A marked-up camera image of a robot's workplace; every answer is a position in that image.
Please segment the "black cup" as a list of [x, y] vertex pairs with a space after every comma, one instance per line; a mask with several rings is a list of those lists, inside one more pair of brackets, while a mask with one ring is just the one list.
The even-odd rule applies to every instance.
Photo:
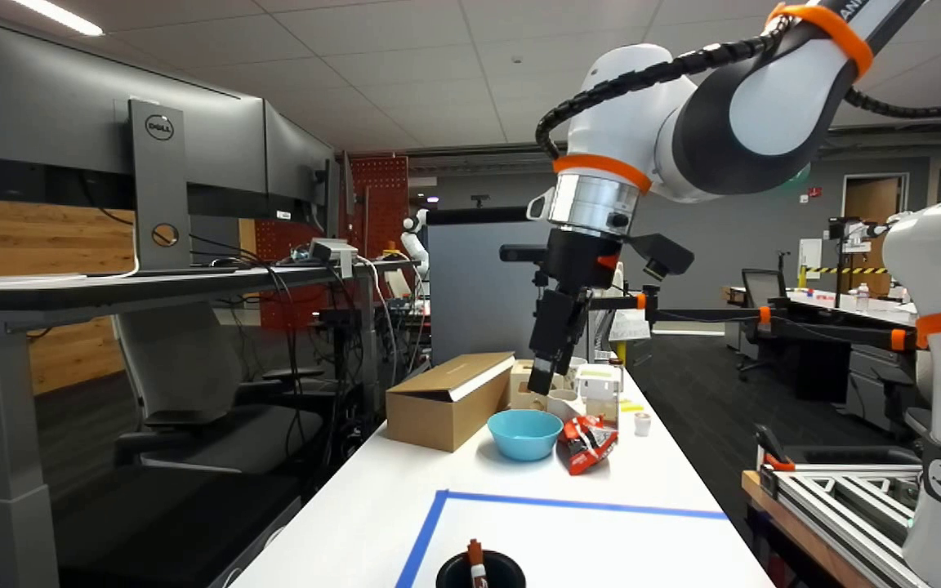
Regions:
[[[527, 588], [522, 568], [502, 552], [483, 551], [485, 588]], [[471, 563], [466, 551], [453, 555], [438, 570], [435, 588], [480, 588], [473, 580]]]

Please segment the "clear plastic container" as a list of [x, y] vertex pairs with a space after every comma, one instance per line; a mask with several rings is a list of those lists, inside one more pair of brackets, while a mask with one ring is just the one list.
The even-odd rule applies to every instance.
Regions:
[[609, 428], [617, 429], [624, 371], [621, 364], [592, 363], [579, 366], [575, 377], [578, 397], [587, 416], [597, 417]]

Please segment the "white mug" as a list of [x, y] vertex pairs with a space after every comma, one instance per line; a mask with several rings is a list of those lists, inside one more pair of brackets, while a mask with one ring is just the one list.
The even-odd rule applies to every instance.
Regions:
[[546, 410], [567, 423], [585, 414], [585, 404], [575, 390], [552, 390], [546, 397]]

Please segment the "blue bowl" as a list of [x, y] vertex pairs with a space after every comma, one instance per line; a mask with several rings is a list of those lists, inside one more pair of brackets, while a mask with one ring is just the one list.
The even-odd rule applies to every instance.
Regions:
[[552, 454], [564, 422], [546, 411], [509, 409], [493, 414], [487, 428], [502, 457], [531, 462]]

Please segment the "red snack packet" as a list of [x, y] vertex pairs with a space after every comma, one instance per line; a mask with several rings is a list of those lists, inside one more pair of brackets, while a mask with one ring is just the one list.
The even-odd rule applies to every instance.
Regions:
[[617, 443], [617, 429], [600, 416], [576, 416], [561, 427], [556, 453], [569, 474], [579, 476], [602, 464]]

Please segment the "brown cardboard box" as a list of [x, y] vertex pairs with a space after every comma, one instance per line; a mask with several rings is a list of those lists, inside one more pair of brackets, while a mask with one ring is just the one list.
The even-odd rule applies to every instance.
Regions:
[[455, 452], [494, 413], [507, 409], [515, 357], [463, 354], [387, 390], [387, 436]]

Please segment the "red pegboard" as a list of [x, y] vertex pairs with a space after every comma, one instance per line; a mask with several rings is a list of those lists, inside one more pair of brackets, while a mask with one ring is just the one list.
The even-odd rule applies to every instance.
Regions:
[[[380, 256], [391, 245], [399, 245], [402, 223], [408, 214], [408, 157], [366, 157], [350, 160], [352, 187], [356, 198], [354, 213], [344, 217], [340, 237], [359, 247], [362, 256]], [[316, 227], [283, 220], [257, 220], [254, 252], [267, 261], [277, 261], [290, 249], [318, 237]], [[299, 330], [311, 321], [311, 314], [329, 306], [328, 284], [310, 284], [290, 290], [288, 298], [276, 299], [265, 292], [259, 320], [266, 330]]]

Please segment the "blue tape outline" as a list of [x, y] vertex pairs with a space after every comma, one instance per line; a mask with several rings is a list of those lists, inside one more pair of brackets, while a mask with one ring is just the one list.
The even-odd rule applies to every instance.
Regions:
[[421, 570], [423, 559], [425, 559], [426, 552], [430, 546], [430, 541], [432, 541], [434, 532], [437, 529], [442, 511], [444, 511], [444, 507], [447, 506], [449, 502], [455, 500], [489, 503], [490, 505], [540, 506], [549, 507], [549, 509], [615, 511], [615, 513], [688, 519], [720, 520], [727, 518], [724, 511], [721, 510], [670, 509], [670, 507], [660, 506], [617, 505], [617, 503], [596, 501], [518, 497], [489, 494], [489, 492], [439, 490], [435, 492], [435, 497], [430, 504], [430, 509], [428, 513], [426, 513], [425, 518], [423, 518], [421, 528], [419, 528], [416, 539], [408, 551], [402, 572], [400, 572], [395, 582], [395, 588], [413, 588], [419, 570]]

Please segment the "white docking box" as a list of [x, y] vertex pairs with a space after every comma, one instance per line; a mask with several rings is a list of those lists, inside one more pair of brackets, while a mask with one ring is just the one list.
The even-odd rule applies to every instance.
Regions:
[[354, 277], [354, 264], [359, 258], [359, 251], [340, 238], [313, 238], [309, 254], [314, 260], [326, 265], [336, 265], [343, 279]]

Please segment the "long white desk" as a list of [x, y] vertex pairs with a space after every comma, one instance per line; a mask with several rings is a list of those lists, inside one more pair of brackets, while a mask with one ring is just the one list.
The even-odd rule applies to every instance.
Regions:
[[[792, 312], [805, 321], [914, 327], [914, 313], [891, 301], [862, 301], [851, 294], [811, 289], [789, 289], [787, 298]], [[725, 343], [742, 359], [740, 350], [746, 350], [747, 343], [742, 342], [741, 327], [725, 324]], [[866, 344], [778, 338], [787, 347], [775, 372], [787, 377], [796, 398], [830, 404], [892, 439], [910, 435], [905, 411], [927, 404], [917, 387], [916, 351], [900, 354]]]

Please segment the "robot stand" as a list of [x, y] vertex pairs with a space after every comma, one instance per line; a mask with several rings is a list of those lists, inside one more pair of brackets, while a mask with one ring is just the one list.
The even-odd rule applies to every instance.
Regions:
[[931, 588], [903, 557], [920, 461], [892, 447], [789, 447], [742, 473], [748, 544], [778, 588]]

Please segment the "grey office chair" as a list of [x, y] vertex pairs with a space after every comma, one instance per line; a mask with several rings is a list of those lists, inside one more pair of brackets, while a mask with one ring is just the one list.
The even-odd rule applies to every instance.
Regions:
[[326, 446], [328, 413], [279, 382], [249, 382], [208, 302], [112, 317], [138, 429], [117, 443], [147, 466], [295, 473]]

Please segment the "row of monitors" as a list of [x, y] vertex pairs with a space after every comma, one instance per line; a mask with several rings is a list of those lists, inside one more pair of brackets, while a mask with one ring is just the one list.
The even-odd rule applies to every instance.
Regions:
[[0, 201], [134, 211], [137, 274], [191, 272], [194, 215], [335, 220], [341, 178], [262, 98], [0, 21]]

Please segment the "grey standing desk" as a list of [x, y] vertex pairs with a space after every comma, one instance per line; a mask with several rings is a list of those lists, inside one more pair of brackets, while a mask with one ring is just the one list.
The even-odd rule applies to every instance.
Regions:
[[42, 476], [29, 332], [276, 287], [339, 283], [335, 265], [101, 278], [0, 279], [0, 588], [59, 588]]

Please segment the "ceiling light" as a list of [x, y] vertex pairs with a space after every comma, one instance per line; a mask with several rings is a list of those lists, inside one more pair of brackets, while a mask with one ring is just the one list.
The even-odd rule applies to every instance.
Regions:
[[37, 12], [37, 14], [45, 16], [45, 18], [59, 23], [67, 27], [67, 29], [74, 30], [82, 36], [100, 37], [105, 34], [105, 31], [102, 30], [100, 26], [82, 16], [74, 14], [74, 12], [65, 10], [63, 7], [60, 7], [60, 5], [56, 5], [49, 0], [11, 0], [11, 2], [22, 5], [26, 10]]

